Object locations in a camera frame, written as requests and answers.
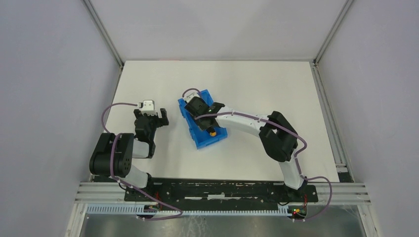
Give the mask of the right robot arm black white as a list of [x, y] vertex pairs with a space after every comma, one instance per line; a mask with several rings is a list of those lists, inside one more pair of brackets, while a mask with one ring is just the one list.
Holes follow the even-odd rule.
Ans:
[[266, 154], [279, 163], [285, 186], [299, 190], [304, 178], [295, 156], [301, 137], [277, 111], [269, 115], [249, 114], [214, 102], [208, 105], [197, 93], [183, 98], [185, 110], [201, 131], [214, 135], [216, 128], [236, 129], [258, 137]]

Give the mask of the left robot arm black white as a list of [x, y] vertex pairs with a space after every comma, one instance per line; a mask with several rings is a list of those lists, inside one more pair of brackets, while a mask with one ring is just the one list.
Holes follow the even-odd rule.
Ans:
[[114, 177], [133, 188], [149, 186], [151, 175], [134, 167], [134, 158], [152, 158], [155, 153], [156, 130], [168, 126], [165, 108], [156, 111], [134, 110], [134, 133], [102, 133], [89, 161], [92, 175]]

